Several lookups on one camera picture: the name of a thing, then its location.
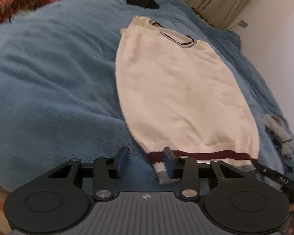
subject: metal screw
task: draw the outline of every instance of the metal screw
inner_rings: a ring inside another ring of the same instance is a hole
[[[188,198],[195,197],[197,195],[197,192],[192,189],[186,189],[182,191],[182,195]]]
[[[111,195],[109,190],[99,190],[96,192],[97,197],[99,198],[107,198]]]

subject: maroon stripe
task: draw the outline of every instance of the maroon stripe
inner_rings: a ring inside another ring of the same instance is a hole
[[[180,150],[173,151],[176,156],[187,155],[193,157],[196,160],[211,160],[211,159],[233,159],[233,160],[256,160],[250,157],[247,153],[237,153],[232,150],[223,150],[213,153],[187,153]],[[163,161],[163,151],[161,152],[150,152],[147,154],[147,159],[151,164]]]

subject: black circular disc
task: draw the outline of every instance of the black circular disc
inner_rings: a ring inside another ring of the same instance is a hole
[[[279,229],[289,215],[289,201],[274,188],[252,180],[221,183],[204,199],[216,224],[235,233],[267,233]]]
[[[87,195],[63,179],[27,184],[6,199],[4,212],[10,225],[25,233],[51,233],[81,220],[89,209]]]

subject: blue blanket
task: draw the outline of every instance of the blue blanket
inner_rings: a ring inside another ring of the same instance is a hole
[[[115,181],[120,190],[167,191],[178,186],[159,185],[129,134],[118,102],[115,54],[120,29],[135,15],[215,48],[256,120],[259,160],[283,172],[262,122],[264,104],[251,91],[264,83],[238,69],[254,70],[252,65],[236,46],[214,46],[217,42],[205,35],[209,28],[180,0],[156,1],[159,10],[127,5],[125,0],[63,0],[0,26],[0,186],[12,191],[68,159],[91,162],[115,154],[121,146],[128,147],[130,159],[124,177]],[[225,56],[233,50],[237,55],[229,62]]]

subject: wall outlet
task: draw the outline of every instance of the wall outlet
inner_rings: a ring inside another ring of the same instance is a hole
[[[249,25],[249,24],[246,23],[244,20],[241,20],[241,21],[239,22],[239,26],[241,26],[241,27],[244,28],[244,29],[245,29],[248,25]]]

